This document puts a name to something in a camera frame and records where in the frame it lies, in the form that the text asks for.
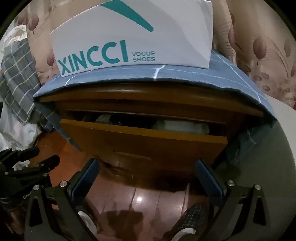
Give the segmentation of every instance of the teal lettering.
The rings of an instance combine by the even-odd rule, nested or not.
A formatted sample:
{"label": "teal lettering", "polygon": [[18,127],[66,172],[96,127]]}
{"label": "teal lettering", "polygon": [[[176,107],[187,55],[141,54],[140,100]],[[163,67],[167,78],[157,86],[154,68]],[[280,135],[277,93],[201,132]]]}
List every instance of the teal lettering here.
{"label": "teal lettering", "polygon": [[120,60],[118,58],[113,58],[113,59],[108,58],[107,54],[106,54],[108,48],[115,47],[115,46],[116,46],[115,42],[109,42],[109,43],[106,43],[102,48],[102,57],[105,61],[107,61],[110,64],[116,64],[116,63],[120,62]]}
{"label": "teal lettering", "polygon": [[91,59],[91,53],[94,52],[94,51],[98,51],[99,50],[99,47],[98,46],[93,46],[93,47],[90,47],[89,50],[87,51],[86,53],[86,58],[88,60],[88,62],[92,65],[92,66],[100,66],[102,65],[102,61],[98,61],[98,62],[95,62]]}
{"label": "teal lettering", "polygon": [[71,73],[71,71],[65,66],[66,60],[67,60],[67,57],[64,57],[64,60],[63,60],[64,63],[58,60],[58,63],[63,67],[62,75],[65,74],[65,71],[67,71],[68,73]]}
{"label": "teal lettering", "polygon": [[79,53],[80,53],[80,58],[81,59],[78,58],[76,54],[72,54],[72,58],[73,58],[73,61],[74,61],[75,66],[76,66],[76,69],[77,70],[80,70],[79,69],[79,66],[78,66],[78,63],[80,63],[80,65],[83,68],[87,69],[87,64],[86,64],[86,61],[85,61],[85,57],[84,57],[83,51],[81,50]]}
{"label": "teal lettering", "polygon": [[72,59],[71,59],[71,56],[70,55],[68,55],[68,59],[69,59],[69,63],[70,63],[70,66],[71,66],[72,71],[75,71],[74,66],[73,66],[73,62],[72,62]]}
{"label": "teal lettering", "polygon": [[126,41],[125,40],[120,40],[120,47],[121,47],[123,61],[128,62],[128,53],[126,51]]}

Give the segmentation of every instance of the checkered fabric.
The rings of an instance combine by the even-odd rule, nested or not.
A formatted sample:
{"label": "checkered fabric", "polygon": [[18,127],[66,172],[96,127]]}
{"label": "checkered fabric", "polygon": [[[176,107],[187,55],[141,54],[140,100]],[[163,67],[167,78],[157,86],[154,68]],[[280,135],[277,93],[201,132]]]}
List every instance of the checkered fabric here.
{"label": "checkered fabric", "polygon": [[178,233],[182,229],[192,228],[199,230],[199,228],[207,221],[207,212],[203,204],[194,204],[186,213],[182,223],[177,227],[176,232]]}
{"label": "checkered fabric", "polygon": [[5,48],[1,68],[0,95],[5,104],[23,125],[37,123],[40,114],[33,95],[41,84],[27,38]]}

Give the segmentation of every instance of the blue gripper pad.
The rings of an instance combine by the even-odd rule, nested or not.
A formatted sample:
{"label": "blue gripper pad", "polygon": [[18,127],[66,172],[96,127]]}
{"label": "blue gripper pad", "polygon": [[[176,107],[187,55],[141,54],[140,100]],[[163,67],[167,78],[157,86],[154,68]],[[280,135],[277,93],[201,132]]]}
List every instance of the blue gripper pad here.
{"label": "blue gripper pad", "polygon": [[214,170],[203,159],[195,163],[195,174],[208,194],[214,206],[222,207],[227,188],[215,175]]}
{"label": "blue gripper pad", "polygon": [[76,172],[69,181],[68,195],[74,206],[84,201],[92,184],[99,174],[100,164],[97,159],[91,158],[80,172]]}

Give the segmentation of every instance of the wooden drawer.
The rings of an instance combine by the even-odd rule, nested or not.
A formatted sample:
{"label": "wooden drawer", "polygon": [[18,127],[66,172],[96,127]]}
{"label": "wooden drawer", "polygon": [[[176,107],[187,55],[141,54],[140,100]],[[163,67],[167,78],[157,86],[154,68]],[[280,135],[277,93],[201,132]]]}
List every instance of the wooden drawer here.
{"label": "wooden drawer", "polygon": [[204,158],[212,164],[227,145],[222,136],[197,135],[62,119],[62,128],[81,150],[113,166],[194,171]]}

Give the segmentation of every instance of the teal stripe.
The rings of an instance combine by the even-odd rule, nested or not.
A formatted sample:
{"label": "teal stripe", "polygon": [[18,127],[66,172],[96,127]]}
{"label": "teal stripe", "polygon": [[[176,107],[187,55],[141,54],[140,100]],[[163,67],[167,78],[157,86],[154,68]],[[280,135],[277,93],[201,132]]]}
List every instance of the teal stripe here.
{"label": "teal stripe", "polygon": [[100,6],[108,8],[127,17],[128,19],[147,29],[149,32],[153,31],[153,27],[145,19],[143,19],[139,14],[137,14],[128,5],[120,0],[111,0],[109,2],[102,3]]}

